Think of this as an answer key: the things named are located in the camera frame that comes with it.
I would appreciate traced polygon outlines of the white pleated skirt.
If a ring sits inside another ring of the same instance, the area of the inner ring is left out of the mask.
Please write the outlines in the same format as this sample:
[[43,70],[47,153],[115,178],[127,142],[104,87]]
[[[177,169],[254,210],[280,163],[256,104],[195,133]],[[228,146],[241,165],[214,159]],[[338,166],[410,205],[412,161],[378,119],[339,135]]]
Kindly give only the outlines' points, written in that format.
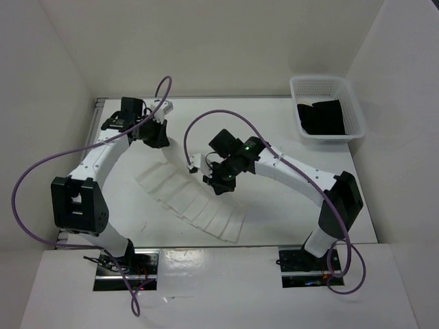
[[183,146],[170,139],[159,149],[162,158],[137,177],[141,188],[164,209],[221,241],[237,243],[246,206],[230,195],[217,196],[189,174]]

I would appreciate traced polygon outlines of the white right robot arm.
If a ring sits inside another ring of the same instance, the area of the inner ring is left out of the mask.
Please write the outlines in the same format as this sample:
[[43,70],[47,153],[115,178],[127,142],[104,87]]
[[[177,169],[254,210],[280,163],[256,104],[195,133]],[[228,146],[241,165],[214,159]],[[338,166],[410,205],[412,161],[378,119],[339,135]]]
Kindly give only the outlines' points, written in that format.
[[256,136],[243,142],[228,130],[221,130],[209,143],[222,158],[211,163],[211,172],[203,181],[216,195],[233,192],[236,177],[250,172],[271,178],[299,192],[320,207],[318,225],[307,237],[302,247],[284,266],[289,271],[313,271],[324,262],[324,257],[334,242],[344,239],[364,203],[355,177],[343,171],[336,175],[319,171],[282,157],[270,144]]

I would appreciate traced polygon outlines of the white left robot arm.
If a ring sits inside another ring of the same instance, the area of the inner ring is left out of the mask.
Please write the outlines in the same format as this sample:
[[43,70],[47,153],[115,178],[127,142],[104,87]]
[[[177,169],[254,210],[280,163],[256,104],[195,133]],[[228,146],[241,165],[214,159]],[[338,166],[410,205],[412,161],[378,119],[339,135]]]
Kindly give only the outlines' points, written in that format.
[[51,183],[55,225],[110,252],[112,266],[119,273],[133,271],[139,257],[133,242],[110,224],[102,187],[134,141],[142,141],[153,149],[169,147],[165,116],[173,108],[167,100],[145,103],[142,99],[122,98],[120,109],[104,121],[98,146],[68,176],[56,177]]

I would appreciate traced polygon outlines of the black skirt in basket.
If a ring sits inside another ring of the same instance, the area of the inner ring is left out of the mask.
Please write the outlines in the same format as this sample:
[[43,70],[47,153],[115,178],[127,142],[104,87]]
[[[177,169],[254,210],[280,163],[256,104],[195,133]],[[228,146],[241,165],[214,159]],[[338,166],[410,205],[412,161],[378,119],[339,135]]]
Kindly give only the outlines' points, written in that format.
[[345,135],[342,107],[339,100],[298,104],[302,129],[310,135]]

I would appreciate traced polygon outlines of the white plastic laundry basket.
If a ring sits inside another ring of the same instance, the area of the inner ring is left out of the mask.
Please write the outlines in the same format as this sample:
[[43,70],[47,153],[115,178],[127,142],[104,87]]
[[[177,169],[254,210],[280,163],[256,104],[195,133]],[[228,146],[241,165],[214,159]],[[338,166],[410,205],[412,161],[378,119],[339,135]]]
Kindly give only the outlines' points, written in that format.
[[364,137],[364,116],[347,80],[304,75],[291,78],[289,86],[302,143],[348,143]]

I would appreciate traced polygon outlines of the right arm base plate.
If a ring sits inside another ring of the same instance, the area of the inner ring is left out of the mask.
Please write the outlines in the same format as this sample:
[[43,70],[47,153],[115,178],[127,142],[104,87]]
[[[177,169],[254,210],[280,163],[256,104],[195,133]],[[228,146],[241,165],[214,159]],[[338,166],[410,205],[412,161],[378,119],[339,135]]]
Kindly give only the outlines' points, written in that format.
[[324,287],[328,281],[335,286],[343,286],[342,278],[332,279],[327,254],[316,258],[301,247],[280,247],[276,264],[281,271],[283,288]]

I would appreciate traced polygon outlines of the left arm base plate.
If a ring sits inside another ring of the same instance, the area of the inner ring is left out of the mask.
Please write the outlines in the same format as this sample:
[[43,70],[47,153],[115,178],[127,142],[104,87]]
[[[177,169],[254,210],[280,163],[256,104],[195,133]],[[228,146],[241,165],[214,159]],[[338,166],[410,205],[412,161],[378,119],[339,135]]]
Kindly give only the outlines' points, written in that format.
[[[97,292],[127,291],[122,275],[108,255],[83,256],[84,260],[97,265],[93,290]],[[128,266],[119,259],[123,274],[133,291],[155,291],[157,289],[158,252],[136,253],[134,264]]]

